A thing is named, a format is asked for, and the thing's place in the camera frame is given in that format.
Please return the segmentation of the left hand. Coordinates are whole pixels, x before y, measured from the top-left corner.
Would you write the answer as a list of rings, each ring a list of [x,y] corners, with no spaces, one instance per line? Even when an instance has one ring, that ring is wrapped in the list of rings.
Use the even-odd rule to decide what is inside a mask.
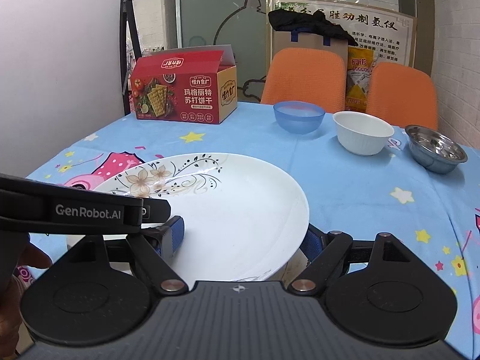
[[[22,283],[14,275],[18,265],[47,269],[50,257],[30,242],[28,233],[1,233],[1,358],[15,354],[22,324]]]

